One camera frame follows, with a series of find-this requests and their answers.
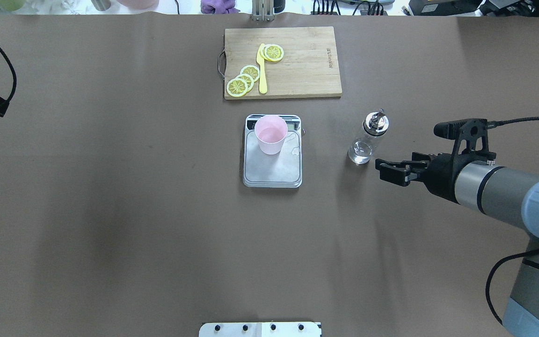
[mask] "metal bracket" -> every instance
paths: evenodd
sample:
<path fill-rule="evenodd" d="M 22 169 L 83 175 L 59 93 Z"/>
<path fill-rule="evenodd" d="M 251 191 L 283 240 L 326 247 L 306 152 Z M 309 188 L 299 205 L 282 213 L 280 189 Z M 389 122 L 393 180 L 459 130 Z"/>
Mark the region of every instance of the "metal bracket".
<path fill-rule="evenodd" d="M 204 323 L 199 337 L 321 337 L 320 322 Z"/>
<path fill-rule="evenodd" d="M 253 0 L 253 21 L 274 21 L 274 0 Z"/>

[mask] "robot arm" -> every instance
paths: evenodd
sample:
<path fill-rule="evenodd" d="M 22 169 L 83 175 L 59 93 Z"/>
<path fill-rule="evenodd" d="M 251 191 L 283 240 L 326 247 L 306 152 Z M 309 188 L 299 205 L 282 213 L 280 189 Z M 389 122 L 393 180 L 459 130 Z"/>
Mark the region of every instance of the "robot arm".
<path fill-rule="evenodd" d="M 434 134 L 455 141 L 451 154 L 413 152 L 410 161 L 402 162 L 377 159 L 376 169 L 383 181 L 399 186 L 423 182 L 436 196 L 530 235 L 528 252 L 516 256 L 524 261 L 501 323 L 516 337 L 539 337 L 539 176 L 495 164 L 496 153 L 488 149 L 488 129 L 498 125 L 501 122 L 485 119 L 439 123 Z"/>

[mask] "pink plastic cup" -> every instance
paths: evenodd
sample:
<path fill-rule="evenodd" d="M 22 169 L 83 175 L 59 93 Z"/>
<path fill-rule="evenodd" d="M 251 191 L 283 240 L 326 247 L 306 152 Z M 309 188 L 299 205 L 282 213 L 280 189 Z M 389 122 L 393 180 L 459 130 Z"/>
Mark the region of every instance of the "pink plastic cup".
<path fill-rule="evenodd" d="M 282 150 L 288 126 L 278 115 L 265 115 L 255 123 L 255 136 L 264 154 L 275 155 Z"/>

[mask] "black cable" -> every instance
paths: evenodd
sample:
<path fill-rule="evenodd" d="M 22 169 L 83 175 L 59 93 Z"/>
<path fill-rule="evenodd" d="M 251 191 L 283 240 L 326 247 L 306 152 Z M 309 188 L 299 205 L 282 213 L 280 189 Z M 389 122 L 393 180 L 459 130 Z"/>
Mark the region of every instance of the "black cable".
<path fill-rule="evenodd" d="M 334 4 L 336 4 L 336 10 L 338 11 L 338 15 L 342 15 L 342 14 L 340 13 L 340 6 L 338 6 L 338 0 L 334 0 L 334 1 L 332 2 L 332 5 L 334 5 Z"/>
<path fill-rule="evenodd" d="M 9 92 L 8 98 L 6 100 L 4 100 L 0 104 L 0 109 L 1 109 L 2 107 L 6 106 L 6 104 L 9 104 L 9 101 L 11 101 L 11 99 L 14 97 L 15 87 L 17 85 L 17 77 L 15 76 L 14 66 L 11 64 L 11 61 L 9 60 L 9 58 L 6 55 L 6 52 L 4 52 L 1 47 L 0 47 L 0 53 L 4 57 L 4 59 L 6 60 L 8 66 L 9 66 L 9 70 L 11 70 L 11 75 L 12 75 L 12 79 L 13 79 L 13 82 L 12 82 L 12 85 L 11 85 L 11 92 Z"/>
<path fill-rule="evenodd" d="M 507 121 L 488 121 L 488 129 L 494 129 L 497 126 L 502 126 L 506 124 L 519 123 L 519 122 L 530 122 L 530 121 L 539 121 L 539 117 L 525 117 L 525 118 L 516 118 L 509 119 Z"/>
<path fill-rule="evenodd" d="M 486 280 L 486 301 L 488 302 L 488 307 L 490 307 L 490 311 L 492 311 L 492 315 L 494 315 L 494 318 L 496 318 L 496 320 L 500 324 L 503 323 L 503 320 L 501 320 L 500 316 L 496 313 L 496 310 L 494 309 L 494 305 L 492 305 L 492 300 L 490 299 L 490 284 L 492 283 L 492 278 L 494 277 L 494 273 L 496 273 L 496 269 L 502 266 L 503 263 L 508 262 L 510 260 L 515 260 L 516 258 L 520 258 L 520 257 L 534 256 L 537 254 L 539 254 L 539 248 L 534 249 L 532 251 L 522 252 L 520 254 L 514 254 L 511 256 L 507 256 L 505 258 L 501 258 L 501 260 L 496 262 L 494 267 L 492 267 L 490 274 L 488 274 L 488 279 Z"/>
<path fill-rule="evenodd" d="M 338 15 L 342 15 L 340 13 L 340 7 L 338 7 L 338 0 L 332 0 L 332 8 L 330 8 L 330 15 L 333 15 L 334 13 L 334 6 L 336 6 L 336 9 L 338 10 Z"/>
<path fill-rule="evenodd" d="M 369 15 L 380 15 L 380 7 L 383 8 L 380 1 L 376 0 L 376 2 L 374 2 L 374 6 L 371 8 L 371 14 Z"/>
<path fill-rule="evenodd" d="M 367 4 L 367 11 L 370 10 L 371 2 L 363 0 L 362 2 L 359 2 L 359 4 L 357 4 L 357 7 L 355 7 L 355 10 L 353 11 L 353 15 L 355 15 L 355 13 L 357 13 L 357 9 L 359 9 L 359 6 L 361 6 L 362 4 Z"/>

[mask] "yellow plastic knife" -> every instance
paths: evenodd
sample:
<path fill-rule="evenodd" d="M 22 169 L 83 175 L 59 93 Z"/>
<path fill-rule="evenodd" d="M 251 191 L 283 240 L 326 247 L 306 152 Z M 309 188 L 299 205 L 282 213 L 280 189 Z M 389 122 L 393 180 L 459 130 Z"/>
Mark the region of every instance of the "yellow plastic knife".
<path fill-rule="evenodd" d="M 268 83 L 265 79 L 265 59 L 263 58 L 262 52 L 265 43 L 262 43 L 257 49 L 257 63 L 259 64 L 259 93 L 265 94 L 268 92 Z"/>

